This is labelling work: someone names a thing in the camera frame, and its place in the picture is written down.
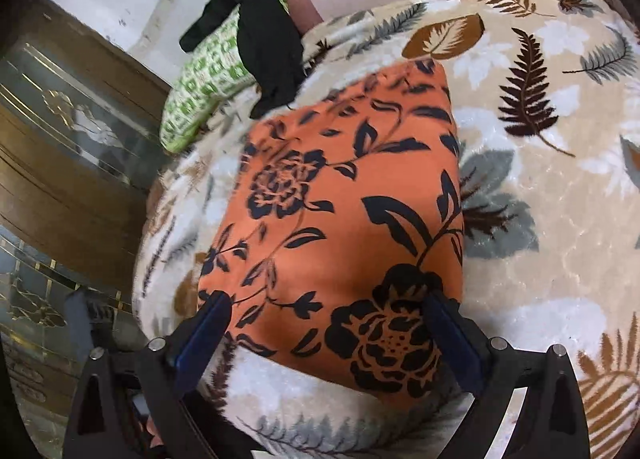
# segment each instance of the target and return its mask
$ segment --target fleece blanket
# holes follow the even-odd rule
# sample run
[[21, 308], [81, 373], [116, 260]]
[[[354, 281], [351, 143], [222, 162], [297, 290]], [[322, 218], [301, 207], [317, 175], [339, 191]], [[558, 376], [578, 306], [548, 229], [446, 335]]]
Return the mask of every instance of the fleece blanket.
[[[612, 458], [640, 415], [637, 30], [603, 0], [410, 0], [320, 24], [303, 41], [308, 78], [271, 115], [403, 60], [443, 65], [460, 144], [461, 311], [514, 347], [563, 344], [592, 457]], [[258, 97], [249, 88], [223, 104], [162, 176], [134, 280], [149, 338], [196, 309]], [[231, 423], [287, 457], [436, 457], [470, 404], [444, 368], [402, 410], [227, 339], [203, 381]], [[523, 399], [514, 395], [489, 457], [504, 451]]]

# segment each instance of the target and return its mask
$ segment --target green patterned cloth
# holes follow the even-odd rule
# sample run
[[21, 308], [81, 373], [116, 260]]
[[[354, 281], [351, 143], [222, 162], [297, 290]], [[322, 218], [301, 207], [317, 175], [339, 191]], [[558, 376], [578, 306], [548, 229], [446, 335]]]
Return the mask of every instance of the green patterned cloth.
[[[286, 0], [280, 2], [286, 9]], [[255, 82], [238, 53], [239, 9], [193, 51], [169, 93], [160, 126], [160, 142], [169, 152], [187, 147], [221, 102]]]

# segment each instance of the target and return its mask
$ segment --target black cloth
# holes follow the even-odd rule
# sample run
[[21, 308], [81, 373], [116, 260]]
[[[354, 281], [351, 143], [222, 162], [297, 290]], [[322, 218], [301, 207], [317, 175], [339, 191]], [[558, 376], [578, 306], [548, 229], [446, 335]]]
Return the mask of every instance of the black cloth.
[[180, 47], [193, 51], [238, 4], [238, 52], [262, 90], [250, 115], [257, 119], [292, 102], [305, 79], [300, 34], [279, 0], [210, 0], [180, 39]]

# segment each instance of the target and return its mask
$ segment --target orange floral fabric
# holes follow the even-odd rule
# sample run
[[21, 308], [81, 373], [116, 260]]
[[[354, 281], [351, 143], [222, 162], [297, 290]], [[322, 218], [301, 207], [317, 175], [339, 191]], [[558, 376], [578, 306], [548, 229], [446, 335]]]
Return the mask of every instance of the orange floral fabric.
[[440, 360], [420, 315], [462, 296], [458, 144], [444, 70], [414, 60], [257, 124], [200, 299], [263, 357], [398, 406]]

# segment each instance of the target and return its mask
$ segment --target metal screw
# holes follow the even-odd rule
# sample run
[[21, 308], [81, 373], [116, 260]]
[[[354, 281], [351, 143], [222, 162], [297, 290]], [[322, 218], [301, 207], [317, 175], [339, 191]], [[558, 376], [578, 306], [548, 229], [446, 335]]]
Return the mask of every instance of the metal screw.
[[562, 344], [554, 344], [552, 346], [552, 349], [554, 350], [556, 356], [559, 358], [566, 354], [566, 348]]
[[89, 357], [92, 360], [99, 360], [100, 358], [102, 358], [104, 356], [104, 349], [102, 347], [94, 347], [93, 349], [91, 349], [91, 351], [89, 352]]
[[504, 338], [500, 338], [499, 336], [496, 338], [491, 338], [490, 342], [491, 347], [493, 347], [496, 351], [503, 351], [509, 346], [507, 340], [505, 340]]
[[149, 342], [148, 347], [153, 352], [156, 352], [156, 351], [159, 351], [160, 349], [164, 349], [165, 345], [166, 345], [166, 340], [164, 338], [154, 338]]

